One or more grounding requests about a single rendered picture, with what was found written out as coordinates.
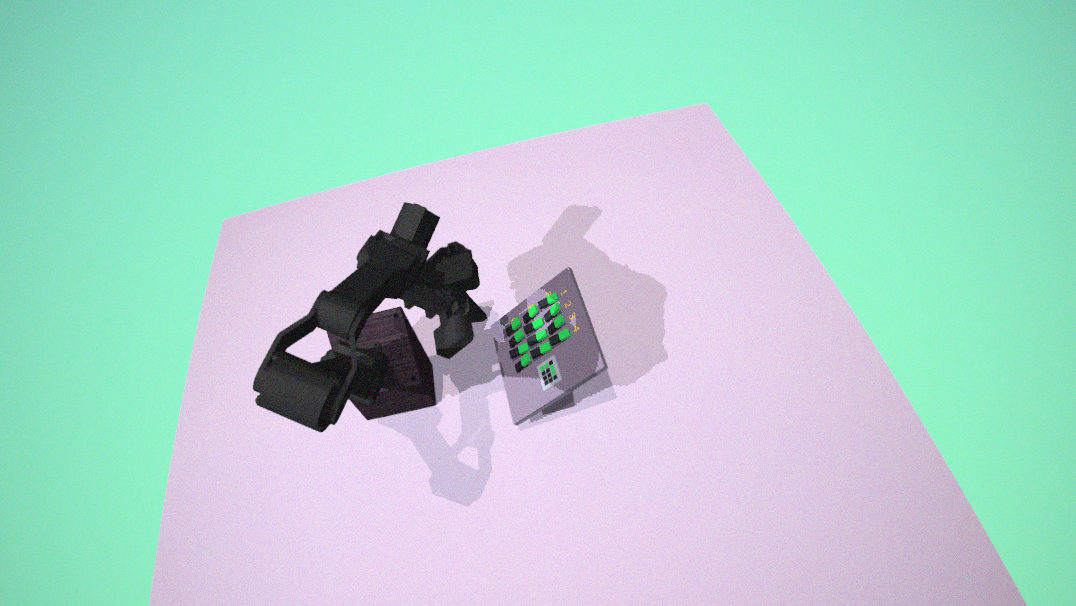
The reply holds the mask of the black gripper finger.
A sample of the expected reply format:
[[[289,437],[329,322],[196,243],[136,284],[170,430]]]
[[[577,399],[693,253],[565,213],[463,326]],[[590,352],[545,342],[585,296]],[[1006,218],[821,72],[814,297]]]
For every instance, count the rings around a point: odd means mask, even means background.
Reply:
[[[458,293],[458,294],[456,294],[456,295],[455,295],[455,297],[457,297],[457,298],[458,298],[458,299],[461,299],[461,300],[462,300],[463,298],[465,298],[466,296],[468,296],[468,301],[469,301],[469,305],[470,305],[470,306],[475,307],[475,309],[477,309],[478,311],[480,311],[480,312],[482,312],[482,313],[483,313],[484,315],[486,315],[486,314],[485,314],[485,312],[484,312],[484,311],[483,311],[483,310],[482,310],[482,309],[481,309],[481,308],[480,308],[480,307],[479,307],[479,306],[478,306],[477,304],[475,304],[475,301],[473,301],[473,300],[471,299],[471,297],[470,297],[470,296],[469,296],[469,295],[468,295],[468,294],[466,293],[466,291],[465,291],[465,292],[461,292],[461,293]]]
[[[475,309],[475,307],[472,307],[472,306],[469,305],[468,296],[466,296],[465,298],[463,298],[462,301],[464,302],[464,307],[465,307],[465,314],[463,314],[463,315],[466,316],[466,318],[468,318],[471,323],[473,323],[473,322],[483,322],[484,320],[487,319],[486,315],[484,315],[482,312],[478,311],[477,309]]]

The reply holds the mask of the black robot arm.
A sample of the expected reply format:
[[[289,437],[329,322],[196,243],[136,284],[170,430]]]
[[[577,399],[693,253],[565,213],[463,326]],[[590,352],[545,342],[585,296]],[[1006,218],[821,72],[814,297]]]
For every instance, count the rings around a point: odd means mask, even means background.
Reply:
[[[391,232],[369,237],[358,252],[357,270],[332,290],[322,290],[308,315],[277,334],[253,381],[258,406],[318,433],[336,424],[348,398],[373,407],[390,367],[379,342],[356,347],[358,337],[386,298],[405,300],[417,288],[439,219],[404,202]],[[447,245],[443,260],[429,259],[428,267],[433,290],[444,300],[480,285],[472,251],[458,241]],[[315,363],[285,352],[316,327],[350,344],[335,342]]]

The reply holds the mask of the grey switch panel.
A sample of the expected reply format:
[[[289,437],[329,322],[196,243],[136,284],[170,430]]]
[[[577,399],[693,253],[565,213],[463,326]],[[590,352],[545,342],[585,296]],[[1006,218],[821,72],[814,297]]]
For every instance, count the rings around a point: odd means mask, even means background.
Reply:
[[[491,330],[515,426],[574,407],[574,390],[609,369],[570,267]]]

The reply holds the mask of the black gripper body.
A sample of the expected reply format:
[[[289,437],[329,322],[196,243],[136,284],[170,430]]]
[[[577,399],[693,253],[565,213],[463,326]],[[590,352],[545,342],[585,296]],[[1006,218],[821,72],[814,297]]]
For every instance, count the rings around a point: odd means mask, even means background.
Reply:
[[[421,279],[417,288],[411,297],[404,300],[405,308],[411,310],[416,306],[425,310],[426,318],[439,315],[440,324],[434,333],[436,353],[445,360],[451,360],[459,351],[472,342],[475,334],[470,320],[465,314],[464,302],[455,297],[456,294],[449,295],[448,299],[438,297],[433,288],[435,279],[428,260],[441,262],[443,255],[447,256],[447,246],[440,248],[425,260],[421,269]]]

